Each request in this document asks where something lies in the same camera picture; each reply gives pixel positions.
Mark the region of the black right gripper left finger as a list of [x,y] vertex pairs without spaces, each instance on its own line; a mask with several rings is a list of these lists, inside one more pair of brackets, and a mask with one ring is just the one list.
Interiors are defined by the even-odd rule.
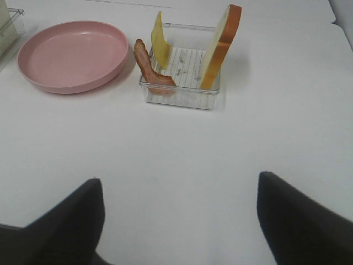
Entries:
[[28,226],[1,225],[1,264],[107,264],[96,252],[104,220],[101,181],[89,179]]

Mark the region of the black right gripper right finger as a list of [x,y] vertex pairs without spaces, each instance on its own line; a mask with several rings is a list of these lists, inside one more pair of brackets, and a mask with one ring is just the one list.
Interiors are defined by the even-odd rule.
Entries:
[[272,172],[259,174],[256,209],[277,264],[352,264],[352,221]]

